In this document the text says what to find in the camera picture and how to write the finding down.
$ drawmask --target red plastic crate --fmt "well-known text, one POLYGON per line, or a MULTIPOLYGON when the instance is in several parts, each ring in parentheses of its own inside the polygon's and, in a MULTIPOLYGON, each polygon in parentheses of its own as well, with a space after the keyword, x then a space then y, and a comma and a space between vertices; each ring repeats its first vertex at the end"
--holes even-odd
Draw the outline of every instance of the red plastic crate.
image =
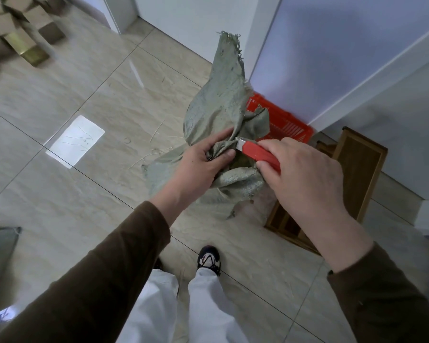
POLYGON ((267 108, 270 115, 270 133, 258 140, 291 137, 299 142, 308 143, 313 135, 311 126, 305 125, 291 113, 274 105, 262 95, 255 93, 246 104, 246 110, 254 112, 257 106, 267 108))

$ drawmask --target leg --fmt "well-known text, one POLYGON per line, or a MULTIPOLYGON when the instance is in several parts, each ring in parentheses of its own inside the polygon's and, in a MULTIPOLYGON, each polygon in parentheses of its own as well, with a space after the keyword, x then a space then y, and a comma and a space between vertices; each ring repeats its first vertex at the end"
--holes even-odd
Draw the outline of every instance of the leg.
POLYGON ((117 342, 169 343, 177 318, 178 280, 155 268, 138 296, 117 342))
POLYGON ((215 247, 202 248, 195 278, 189 283, 189 341, 191 343, 246 343, 245 334, 233 315, 218 276, 219 253, 215 247))

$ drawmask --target red utility knife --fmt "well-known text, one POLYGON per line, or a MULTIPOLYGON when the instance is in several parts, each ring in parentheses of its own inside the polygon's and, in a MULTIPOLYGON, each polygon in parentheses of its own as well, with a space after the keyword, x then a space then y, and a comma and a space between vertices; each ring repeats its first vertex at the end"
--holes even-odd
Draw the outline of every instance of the red utility knife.
POLYGON ((281 173, 278 159, 272 153, 263 149, 259 144, 238 138, 237 149, 255 161, 267 161, 276 172, 281 173))

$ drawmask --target brown long-sleeve shirt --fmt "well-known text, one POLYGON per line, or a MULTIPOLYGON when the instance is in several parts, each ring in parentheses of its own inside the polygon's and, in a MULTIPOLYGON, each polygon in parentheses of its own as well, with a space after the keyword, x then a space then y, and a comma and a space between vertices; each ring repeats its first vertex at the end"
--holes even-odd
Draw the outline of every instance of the brown long-sleeve shirt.
MULTIPOLYGON (((148 201, 28 305, 0 342, 115 342, 170 229, 148 201)), ((429 302, 378 245, 327 277, 359 342, 429 342, 429 302)))

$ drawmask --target floor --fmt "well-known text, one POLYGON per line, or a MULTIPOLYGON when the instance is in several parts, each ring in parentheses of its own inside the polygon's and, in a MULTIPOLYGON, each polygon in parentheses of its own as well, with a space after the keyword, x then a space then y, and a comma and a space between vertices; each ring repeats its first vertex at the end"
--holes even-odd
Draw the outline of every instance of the floor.
MULTIPOLYGON (((57 21, 68 38, 41 68, 19 57, 0 65, 0 225, 23 227, 0 307, 23 308, 148 198, 139 165, 184 142, 185 111, 210 72, 142 20, 125 35, 74 7, 57 21)), ((222 253, 220 281, 251 342, 354 342, 324 260, 262 227, 269 194, 230 220, 188 209, 173 225, 162 259, 181 280, 176 342, 188 340, 187 284, 207 243, 222 253)), ((425 290, 429 242, 412 226, 419 204, 383 176, 364 226, 425 290)))

